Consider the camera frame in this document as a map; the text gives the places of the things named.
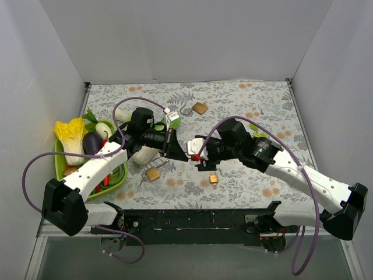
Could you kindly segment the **bok choy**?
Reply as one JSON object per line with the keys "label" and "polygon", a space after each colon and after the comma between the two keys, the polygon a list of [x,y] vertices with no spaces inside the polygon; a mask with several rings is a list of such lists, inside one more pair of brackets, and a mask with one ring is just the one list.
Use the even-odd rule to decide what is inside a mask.
{"label": "bok choy", "polygon": [[131,121],[132,113],[123,109],[117,108],[115,110],[114,118],[118,125],[125,124]]}

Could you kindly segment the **purple eggplant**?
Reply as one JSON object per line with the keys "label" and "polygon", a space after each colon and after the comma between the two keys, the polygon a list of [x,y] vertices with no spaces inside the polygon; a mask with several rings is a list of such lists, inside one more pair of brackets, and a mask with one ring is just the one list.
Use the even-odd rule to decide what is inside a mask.
{"label": "purple eggplant", "polygon": [[95,155],[101,150],[102,139],[96,132],[88,132],[83,137],[83,149],[86,155]]}

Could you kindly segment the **large open brass padlock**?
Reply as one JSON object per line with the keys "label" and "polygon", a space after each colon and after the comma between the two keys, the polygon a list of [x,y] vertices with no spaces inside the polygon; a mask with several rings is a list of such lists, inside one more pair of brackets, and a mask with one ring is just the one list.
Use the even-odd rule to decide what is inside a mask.
{"label": "large open brass padlock", "polygon": [[203,104],[203,103],[200,103],[200,102],[197,102],[197,103],[195,103],[192,107],[191,107],[191,109],[189,110],[189,111],[184,111],[184,108],[186,107],[186,105],[187,105],[187,103],[185,102],[182,106],[181,106],[181,108],[180,108],[180,110],[179,110],[179,112],[180,112],[180,114],[181,115],[183,115],[183,116],[188,116],[188,115],[190,115],[193,111],[194,112],[197,112],[198,114],[200,114],[200,115],[202,115],[202,114],[204,114],[206,111],[207,111],[207,109],[208,109],[208,106],[207,105],[205,105],[205,104]]}

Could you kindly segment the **medium brass padlock with keys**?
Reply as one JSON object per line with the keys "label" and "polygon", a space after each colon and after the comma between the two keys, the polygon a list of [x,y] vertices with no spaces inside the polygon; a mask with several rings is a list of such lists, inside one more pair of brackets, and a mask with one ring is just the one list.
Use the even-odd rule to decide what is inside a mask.
{"label": "medium brass padlock with keys", "polygon": [[141,179],[139,185],[141,186],[146,180],[154,181],[156,179],[159,179],[160,178],[160,172],[158,171],[158,168],[161,167],[161,166],[164,166],[168,162],[169,162],[169,160],[167,159],[167,160],[163,161],[162,163],[158,164],[157,166],[153,166],[153,167],[147,169],[144,172],[144,175],[142,176],[142,179]]}

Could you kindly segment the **green plastic tray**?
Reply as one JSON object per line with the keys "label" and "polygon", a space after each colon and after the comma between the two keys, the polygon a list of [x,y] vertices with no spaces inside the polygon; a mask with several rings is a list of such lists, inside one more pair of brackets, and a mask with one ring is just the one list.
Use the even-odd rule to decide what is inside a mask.
{"label": "green plastic tray", "polygon": [[[114,132],[116,130],[115,125],[108,120],[100,120],[98,122],[105,123],[107,126],[109,126]],[[86,130],[88,132],[95,132],[95,126],[96,124],[93,122],[87,122],[86,123]],[[54,142],[54,150],[56,152],[64,152],[64,148],[59,141],[59,139],[56,139]],[[65,156],[64,155],[55,155],[54,156],[54,162],[55,162],[55,172],[56,172],[56,178],[57,180],[62,180],[65,176],[63,175],[63,172],[65,169],[68,167],[68,164],[66,162]],[[105,179],[104,181],[108,183],[107,185],[104,184],[104,181],[100,183],[100,191],[96,192],[96,188],[90,193],[88,196],[88,200],[92,200],[94,198],[98,198],[99,196],[108,194],[120,186],[123,185],[123,183],[126,180],[128,174],[128,169],[126,163],[118,166],[116,169],[113,170],[112,174],[108,175],[108,179]]]}

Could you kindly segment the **brown onion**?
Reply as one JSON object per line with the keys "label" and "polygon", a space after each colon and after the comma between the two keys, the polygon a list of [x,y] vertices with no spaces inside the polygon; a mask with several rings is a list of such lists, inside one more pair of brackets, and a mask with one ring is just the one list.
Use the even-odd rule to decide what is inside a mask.
{"label": "brown onion", "polygon": [[70,165],[67,165],[65,170],[62,172],[62,175],[63,176],[68,176],[72,173],[74,173],[75,171],[78,170],[78,167],[77,166],[70,166]]}

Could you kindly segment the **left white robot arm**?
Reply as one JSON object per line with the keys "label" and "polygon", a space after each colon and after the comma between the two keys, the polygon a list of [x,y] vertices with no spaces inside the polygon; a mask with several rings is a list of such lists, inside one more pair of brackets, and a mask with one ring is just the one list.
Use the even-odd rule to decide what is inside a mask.
{"label": "left white robot arm", "polygon": [[61,229],[68,236],[79,233],[84,226],[105,226],[111,233],[120,232],[124,226],[124,211],[110,202],[87,204],[90,193],[109,172],[125,163],[143,146],[158,149],[169,159],[187,162],[189,159],[177,141],[172,128],[153,129],[153,112],[138,107],[128,124],[120,126],[125,140],[116,132],[97,153],[61,181],[51,179],[45,187],[42,217]]}

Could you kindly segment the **yellow cabbage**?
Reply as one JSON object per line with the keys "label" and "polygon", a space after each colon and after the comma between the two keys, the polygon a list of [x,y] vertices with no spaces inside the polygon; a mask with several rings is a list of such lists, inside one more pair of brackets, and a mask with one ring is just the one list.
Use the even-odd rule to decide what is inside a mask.
{"label": "yellow cabbage", "polygon": [[87,130],[82,117],[74,118],[69,123],[57,121],[54,133],[65,153],[84,154],[83,138],[87,134]]}

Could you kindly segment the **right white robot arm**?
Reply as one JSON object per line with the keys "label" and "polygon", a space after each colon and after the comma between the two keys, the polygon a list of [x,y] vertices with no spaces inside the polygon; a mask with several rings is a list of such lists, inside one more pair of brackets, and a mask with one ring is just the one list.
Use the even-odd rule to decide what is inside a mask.
{"label": "right white robot arm", "polygon": [[280,179],[317,201],[309,206],[273,201],[249,222],[252,232],[276,232],[288,226],[320,226],[332,236],[351,240],[365,211],[368,189],[348,185],[305,166],[278,143],[254,137],[243,123],[230,119],[219,124],[219,138],[197,135],[188,141],[187,154],[200,171],[213,171],[223,160],[237,159],[244,166]]}

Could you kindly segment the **napa cabbage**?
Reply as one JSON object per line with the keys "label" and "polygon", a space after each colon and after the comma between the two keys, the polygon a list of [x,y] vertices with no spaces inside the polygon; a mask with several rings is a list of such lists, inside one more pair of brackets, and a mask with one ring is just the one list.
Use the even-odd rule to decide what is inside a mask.
{"label": "napa cabbage", "polygon": [[[167,129],[164,122],[164,118],[160,122],[153,124],[152,128],[154,128],[156,131],[162,131],[164,129]],[[143,146],[140,151],[136,152],[132,156],[132,159],[137,165],[145,166],[153,159],[153,157],[158,152],[158,149]]]}

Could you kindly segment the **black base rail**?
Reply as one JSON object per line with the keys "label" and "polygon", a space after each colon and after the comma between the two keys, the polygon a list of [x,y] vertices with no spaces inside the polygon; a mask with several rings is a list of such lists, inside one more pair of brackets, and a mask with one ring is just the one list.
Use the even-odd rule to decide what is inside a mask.
{"label": "black base rail", "polygon": [[146,245],[243,244],[260,246],[260,232],[280,233],[276,226],[258,229],[262,209],[126,209],[111,229],[133,234]]}

